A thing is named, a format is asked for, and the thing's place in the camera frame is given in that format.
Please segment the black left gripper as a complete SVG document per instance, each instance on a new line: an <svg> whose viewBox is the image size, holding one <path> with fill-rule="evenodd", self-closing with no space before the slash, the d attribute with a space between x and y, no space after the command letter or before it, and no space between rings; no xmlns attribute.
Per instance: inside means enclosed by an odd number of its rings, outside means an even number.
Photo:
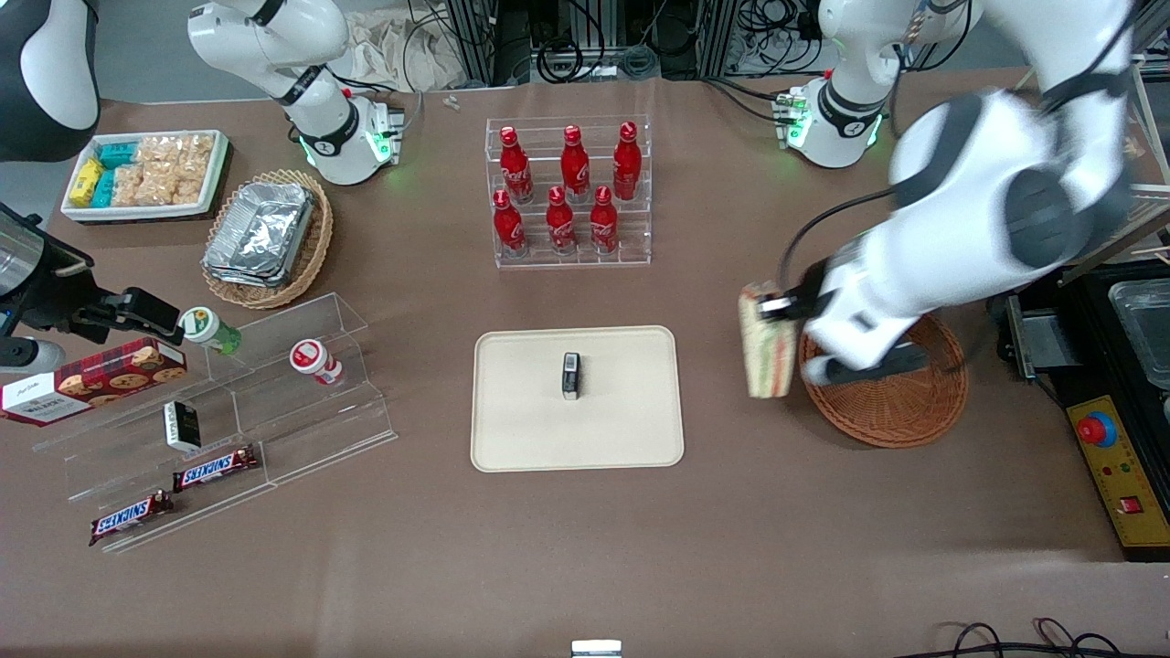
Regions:
<svg viewBox="0 0 1170 658"><path fill-rule="evenodd" d="M760 322L810 321L824 315L834 295L824 292L824 280L830 270L830 259L821 259L803 270L801 280L792 289L792 296L782 292L760 292L757 297L757 315Z"/></svg>

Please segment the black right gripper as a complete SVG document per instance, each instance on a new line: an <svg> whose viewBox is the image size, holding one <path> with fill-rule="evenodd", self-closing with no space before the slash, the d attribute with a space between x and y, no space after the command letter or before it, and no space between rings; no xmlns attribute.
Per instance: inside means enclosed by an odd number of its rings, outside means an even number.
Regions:
<svg viewBox="0 0 1170 658"><path fill-rule="evenodd" d="M16 292L18 321L41 333L78 334L104 345L111 333L150 334L181 343L183 311L142 288L103 294L92 279L92 258L53 237L44 238L37 266ZM101 306L89 306L101 299Z"/></svg>

